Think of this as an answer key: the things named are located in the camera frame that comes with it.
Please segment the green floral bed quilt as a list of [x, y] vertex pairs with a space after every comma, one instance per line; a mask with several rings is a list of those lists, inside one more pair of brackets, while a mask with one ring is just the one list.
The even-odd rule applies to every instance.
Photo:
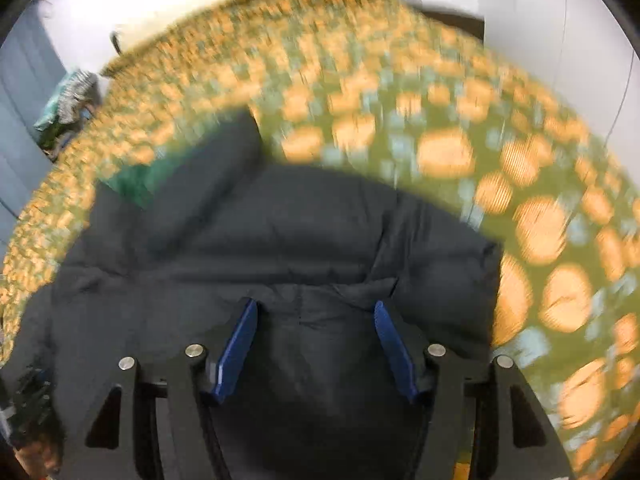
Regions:
[[17, 220], [8, 356], [96, 195], [247, 105], [270, 151], [438, 200], [502, 239], [494, 344], [514, 352], [574, 471], [600, 479], [639, 419], [639, 192], [574, 110], [398, 0], [227, 0], [104, 66], [106, 100]]

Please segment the dark wooden right nightstand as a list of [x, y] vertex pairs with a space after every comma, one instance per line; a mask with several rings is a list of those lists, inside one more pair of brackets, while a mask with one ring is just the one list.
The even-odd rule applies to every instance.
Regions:
[[432, 18], [446, 26], [460, 29], [462, 32], [480, 40], [480, 42], [484, 41], [484, 18], [478, 18], [454, 9], [442, 8], [441, 6], [417, 6], [416, 8], [427, 18]]

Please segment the white wardrobe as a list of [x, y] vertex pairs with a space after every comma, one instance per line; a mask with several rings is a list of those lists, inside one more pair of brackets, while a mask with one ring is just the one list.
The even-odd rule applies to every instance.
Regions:
[[639, 57], [603, 0], [480, 0], [487, 47], [563, 98], [593, 132], [639, 144]]

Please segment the black puffer jacket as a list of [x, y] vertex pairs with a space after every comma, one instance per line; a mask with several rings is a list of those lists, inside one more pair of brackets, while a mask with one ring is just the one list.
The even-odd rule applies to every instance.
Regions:
[[183, 354], [253, 299], [238, 386], [207, 409], [235, 478], [399, 479], [421, 419], [395, 387], [374, 306], [486, 360], [501, 256], [418, 196], [275, 162], [244, 110], [141, 203], [98, 186], [2, 367], [12, 444], [54, 471], [120, 359]]

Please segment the blue grey curtain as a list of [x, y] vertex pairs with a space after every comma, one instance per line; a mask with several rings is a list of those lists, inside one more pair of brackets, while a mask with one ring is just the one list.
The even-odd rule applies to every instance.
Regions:
[[34, 123], [66, 70], [29, 3], [1, 46], [1, 249], [17, 218], [51, 169]]

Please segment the pile of clothes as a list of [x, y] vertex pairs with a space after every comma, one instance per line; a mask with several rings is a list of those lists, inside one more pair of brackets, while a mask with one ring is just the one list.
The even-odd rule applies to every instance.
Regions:
[[58, 159], [100, 103], [99, 76], [88, 70], [73, 70], [55, 86], [34, 123], [38, 146], [51, 162]]

